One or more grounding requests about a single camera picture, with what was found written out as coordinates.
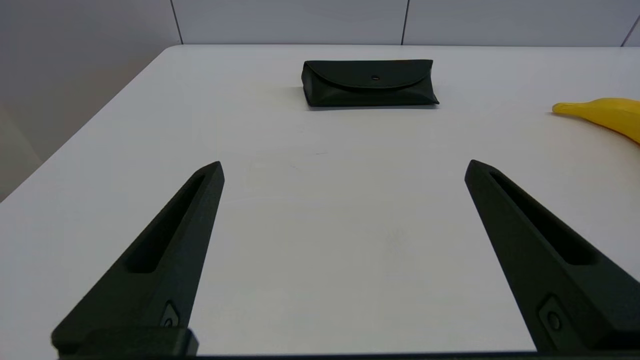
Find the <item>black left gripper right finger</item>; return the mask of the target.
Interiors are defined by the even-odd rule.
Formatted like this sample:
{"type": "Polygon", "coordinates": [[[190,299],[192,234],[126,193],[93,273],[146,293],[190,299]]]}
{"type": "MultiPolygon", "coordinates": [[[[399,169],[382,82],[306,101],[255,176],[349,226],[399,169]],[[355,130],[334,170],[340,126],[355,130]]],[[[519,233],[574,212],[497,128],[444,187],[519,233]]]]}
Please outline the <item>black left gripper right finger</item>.
{"type": "Polygon", "coordinates": [[[535,348],[637,356],[639,282],[497,168],[464,181],[535,348]]]}

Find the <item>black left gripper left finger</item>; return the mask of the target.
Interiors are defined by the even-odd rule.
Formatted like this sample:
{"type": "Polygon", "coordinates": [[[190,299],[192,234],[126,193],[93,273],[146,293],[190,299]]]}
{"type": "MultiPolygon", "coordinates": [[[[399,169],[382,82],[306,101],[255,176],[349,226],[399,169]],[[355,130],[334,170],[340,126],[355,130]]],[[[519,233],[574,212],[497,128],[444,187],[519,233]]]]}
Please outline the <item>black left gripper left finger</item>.
{"type": "Polygon", "coordinates": [[[189,323],[225,176],[195,171],[51,333],[60,357],[189,357],[189,323]]]}

